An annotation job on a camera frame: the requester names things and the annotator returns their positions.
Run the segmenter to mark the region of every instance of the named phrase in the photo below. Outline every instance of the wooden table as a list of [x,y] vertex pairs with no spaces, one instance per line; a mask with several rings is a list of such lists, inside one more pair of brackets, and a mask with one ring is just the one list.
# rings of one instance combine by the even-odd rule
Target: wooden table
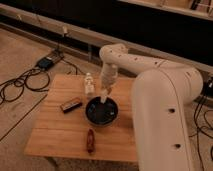
[[[94,127],[85,116],[88,100],[84,94],[84,76],[57,75],[41,107],[25,154],[48,157],[53,164],[49,157],[136,162],[130,102],[132,82],[131,78],[118,78],[110,95],[118,105],[118,117],[109,126]],[[95,79],[95,90],[99,96],[99,79]],[[74,97],[81,97],[83,106],[63,114],[59,106]],[[96,139],[93,155],[86,151],[90,128]]]

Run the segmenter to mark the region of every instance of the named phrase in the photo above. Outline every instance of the black cable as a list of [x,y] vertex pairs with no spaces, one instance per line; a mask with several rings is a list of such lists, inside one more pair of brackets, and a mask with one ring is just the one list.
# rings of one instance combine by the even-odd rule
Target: black cable
[[211,156],[211,159],[213,161],[213,146],[211,147],[211,150],[210,150],[210,156]]
[[205,171],[203,159],[202,159],[202,156],[201,156],[201,153],[200,153],[199,133],[200,133],[200,131],[199,131],[199,129],[197,129],[197,152],[198,152],[198,156],[199,156],[199,160],[200,160],[200,164],[201,164],[201,169],[202,169],[202,171]]
[[203,114],[203,118],[204,118],[206,124],[209,126],[209,128],[213,130],[213,125],[211,125],[211,124],[209,123],[209,121],[207,120],[207,118],[206,118],[206,115],[207,115],[207,113],[209,113],[209,112],[213,112],[213,110],[207,110],[207,111],[205,111],[204,114]]
[[69,61],[67,61],[67,60],[65,60],[65,59],[62,59],[62,61],[65,62],[65,63],[67,63],[67,64],[69,64],[70,66],[72,66],[72,67],[75,69],[75,74],[76,74],[76,75],[78,74],[78,71],[79,71],[81,74],[85,75],[85,73],[84,73],[78,66],[76,66],[75,64],[73,64],[73,63],[71,63],[71,62],[69,62]]
[[29,115],[29,113],[31,111],[33,111],[33,109],[35,109],[44,99],[45,97],[47,96],[44,95],[24,116],[21,117],[21,119],[18,120],[18,122],[15,123],[15,125],[13,125],[12,128],[10,128],[1,138],[0,138],[0,142],[26,117]]
[[[210,80],[208,82],[208,87],[210,87],[210,85],[212,84],[212,80]],[[205,135],[207,136],[208,138],[210,139],[213,139],[213,136],[210,135],[209,133],[207,133],[206,131],[204,131],[204,129],[208,130],[208,131],[212,131],[212,125],[210,124],[210,122],[207,120],[206,118],[206,114],[212,110],[207,110],[204,112],[203,114],[203,119],[205,121],[205,125],[203,126],[200,126],[199,123],[198,123],[198,120],[199,120],[199,116],[201,114],[201,110],[202,110],[202,107],[203,105],[205,104],[206,100],[207,100],[207,97],[208,97],[208,91],[207,89],[204,89],[203,91],[203,95],[202,97],[200,98],[196,108],[195,108],[195,111],[194,111],[194,115],[193,115],[193,119],[194,119],[194,123],[195,123],[195,126],[196,126],[196,133],[189,136],[190,138],[191,137],[194,137],[196,136],[197,137],[197,152],[198,152],[198,156],[199,156],[199,160],[200,160],[200,164],[201,164],[201,169],[202,171],[205,171],[205,167],[204,167],[204,163],[203,163],[203,159],[202,159],[202,155],[201,155],[201,151],[200,151],[200,137],[199,137],[199,134],[202,134],[202,135]]]
[[[45,85],[43,85],[42,87],[37,87],[37,88],[31,87],[28,83],[29,80],[32,77],[38,76],[40,74],[45,74],[45,76],[47,78],[47,82],[45,83]],[[24,93],[25,87],[34,92],[44,92],[44,91],[48,91],[45,88],[49,84],[50,84],[50,76],[46,71],[41,70],[39,68],[29,69],[29,70],[25,71],[23,74],[21,74],[19,77],[5,81],[4,83],[0,84],[0,105],[2,105],[4,102],[14,102],[17,99],[19,99],[22,96],[22,94]],[[9,99],[7,97],[7,89],[11,86],[13,86],[16,89],[21,89],[21,90],[15,97]]]

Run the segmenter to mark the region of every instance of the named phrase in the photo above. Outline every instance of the small bottle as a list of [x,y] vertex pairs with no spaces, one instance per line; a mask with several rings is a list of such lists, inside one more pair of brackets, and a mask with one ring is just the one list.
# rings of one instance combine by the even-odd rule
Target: small bottle
[[95,92],[95,87],[94,87],[93,77],[90,73],[86,73],[86,77],[84,79],[84,86],[85,86],[85,94],[87,98],[91,99]]

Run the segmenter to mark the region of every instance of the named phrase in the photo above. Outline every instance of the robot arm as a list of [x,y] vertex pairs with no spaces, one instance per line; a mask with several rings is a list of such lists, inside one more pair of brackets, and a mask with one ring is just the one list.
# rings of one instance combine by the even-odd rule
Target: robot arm
[[[200,94],[200,73],[184,64],[128,54],[122,44],[104,46],[100,57],[105,90],[115,83],[118,67],[138,75],[132,110],[140,170],[194,170],[183,105]],[[103,101],[107,93],[102,93]]]

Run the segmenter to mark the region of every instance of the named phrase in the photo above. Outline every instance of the concrete floor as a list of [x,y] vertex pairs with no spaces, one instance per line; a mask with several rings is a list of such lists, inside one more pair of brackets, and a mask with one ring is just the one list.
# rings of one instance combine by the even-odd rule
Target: concrete floor
[[[52,49],[14,33],[0,29],[0,83],[19,76],[27,69],[32,68],[36,61],[48,54]],[[80,60],[68,54],[65,59],[78,65],[82,71],[100,73],[100,67]],[[63,62],[58,63],[50,70],[51,80],[57,73],[68,73],[70,66]],[[43,78],[35,78],[33,83],[42,84]],[[24,114],[44,96],[45,93],[34,93],[26,90],[22,97],[15,102],[5,103],[0,106],[0,138],[22,117]],[[185,113],[189,134],[194,133],[193,110],[196,104],[186,106]],[[40,109],[37,106],[8,136],[0,142],[0,170],[4,171],[51,171],[54,168],[41,157],[31,157],[23,154],[25,145],[30,136],[36,115]],[[213,170],[209,148],[212,140],[201,135],[201,153],[206,171]],[[195,138],[191,139],[191,148],[196,171],[200,170],[199,160],[195,149]],[[135,163],[87,161],[75,159],[57,158],[61,171],[136,171]]]

